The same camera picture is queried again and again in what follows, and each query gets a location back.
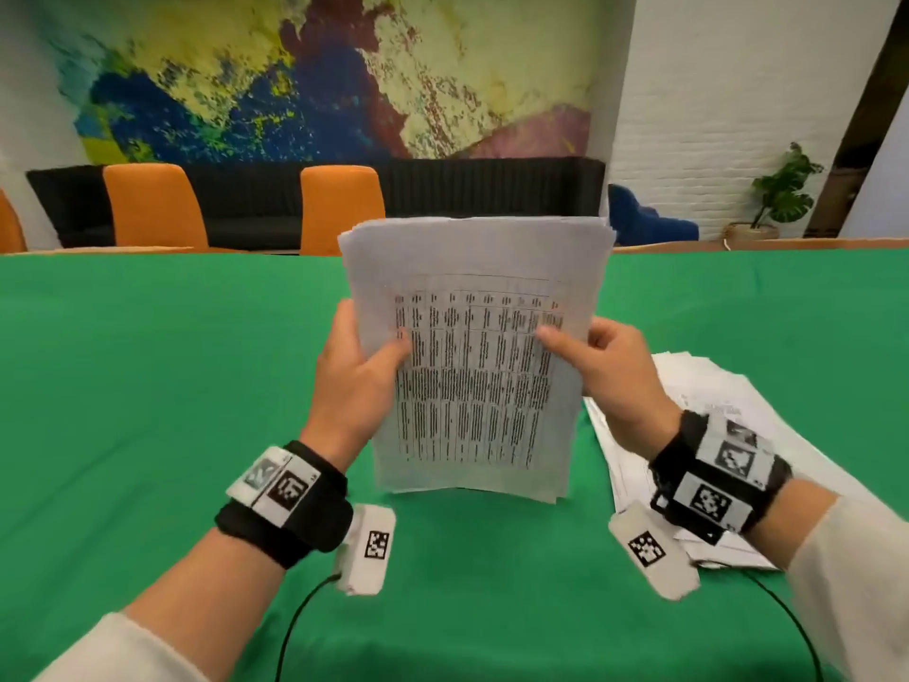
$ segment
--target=green plant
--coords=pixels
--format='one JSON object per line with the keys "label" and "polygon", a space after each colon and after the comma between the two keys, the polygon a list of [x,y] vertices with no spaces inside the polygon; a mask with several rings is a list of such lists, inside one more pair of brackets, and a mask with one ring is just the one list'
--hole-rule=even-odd
{"label": "green plant", "polygon": [[773,174],[758,177],[751,185],[761,196],[761,210],[751,223],[752,229],[760,226],[765,215],[778,223],[794,223],[811,210],[814,199],[800,194],[808,175],[824,171],[824,165],[811,162],[799,144],[789,144],[786,162]]}

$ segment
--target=black cable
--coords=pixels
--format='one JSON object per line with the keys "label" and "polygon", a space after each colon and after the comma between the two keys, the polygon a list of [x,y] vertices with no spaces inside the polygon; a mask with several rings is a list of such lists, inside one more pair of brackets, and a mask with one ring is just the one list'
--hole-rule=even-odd
{"label": "black cable", "polygon": [[340,574],[332,574],[331,576],[327,576],[322,581],[320,581],[318,585],[309,592],[309,596],[303,599],[303,602],[300,604],[300,608],[297,608],[294,616],[290,618],[290,625],[287,626],[287,634],[285,634],[285,640],[281,644],[281,653],[278,654],[278,668],[275,671],[275,682],[281,682],[281,668],[284,667],[284,654],[285,651],[287,651],[287,642],[290,641],[290,633],[294,630],[296,619],[300,617],[300,613],[303,611],[303,608],[305,608],[306,604],[312,600],[312,597],[319,592],[320,588],[326,584],[331,584],[333,581],[337,581],[340,578]]}
{"label": "black cable", "polygon": [[[697,567],[707,566],[707,565],[720,565],[722,567],[730,567],[731,569],[735,569],[735,567],[732,565],[727,565],[725,562],[717,562],[716,560],[696,560],[696,561],[694,561],[694,565]],[[811,653],[811,662],[814,665],[815,682],[824,682],[824,669],[821,666],[821,659],[820,659],[820,657],[818,657],[817,651],[814,650],[814,644],[811,643],[811,639],[808,637],[808,633],[806,631],[804,631],[804,628],[802,627],[802,623],[799,622],[798,618],[795,616],[795,613],[789,609],[789,606],[787,606],[787,604],[783,602],[783,599],[780,598],[780,596],[778,596],[773,591],[771,591],[769,588],[767,588],[764,585],[764,582],[762,582],[756,576],[754,576],[753,574],[748,574],[744,570],[739,570],[739,574],[741,574],[742,576],[745,576],[748,579],[751,579],[753,582],[755,582],[758,586],[760,586],[764,590],[764,592],[767,595],[769,595],[771,598],[773,598],[779,604],[780,608],[783,608],[786,611],[786,614],[789,616],[789,619],[791,619],[795,623],[795,626],[798,628],[799,634],[802,635],[802,639],[804,639],[805,644],[808,646],[808,652]]]}

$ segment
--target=hand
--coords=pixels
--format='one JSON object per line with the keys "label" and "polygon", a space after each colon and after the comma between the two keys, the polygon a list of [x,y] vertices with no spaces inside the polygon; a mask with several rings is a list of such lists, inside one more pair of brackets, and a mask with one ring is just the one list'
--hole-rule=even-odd
{"label": "hand", "polygon": [[399,338],[366,360],[356,333],[354,302],[338,304],[316,362],[309,420],[300,442],[344,473],[391,409],[394,374],[409,354],[410,342]]}
{"label": "hand", "polygon": [[536,336],[580,372],[620,446],[651,460],[678,433],[682,410],[665,393],[640,330],[594,318],[587,343],[551,325]]}

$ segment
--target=orange chair back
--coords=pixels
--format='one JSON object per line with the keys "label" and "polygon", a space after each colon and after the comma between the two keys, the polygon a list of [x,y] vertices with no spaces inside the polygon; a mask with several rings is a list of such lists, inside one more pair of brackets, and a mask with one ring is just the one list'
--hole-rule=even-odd
{"label": "orange chair back", "polygon": [[19,216],[13,210],[6,194],[0,189],[0,253],[26,251],[26,238],[19,225]]}
{"label": "orange chair back", "polygon": [[338,234],[385,217],[379,175],[360,165],[316,165],[300,172],[303,233],[300,255],[337,256]]}
{"label": "orange chair back", "polygon": [[182,167],[164,162],[108,165],[104,177],[117,246],[208,248],[202,210]]}

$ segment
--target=black sofa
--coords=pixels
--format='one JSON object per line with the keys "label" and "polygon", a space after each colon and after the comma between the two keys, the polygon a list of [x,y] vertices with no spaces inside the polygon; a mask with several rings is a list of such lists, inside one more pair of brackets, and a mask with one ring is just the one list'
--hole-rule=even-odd
{"label": "black sofa", "polygon": [[[311,164],[184,165],[212,246],[297,249],[300,171]],[[378,172],[388,217],[598,215],[606,166],[583,157],[388,160]],[[31,170],[28,181],[64,247],[113,246],[114,221],[101,165]]]}

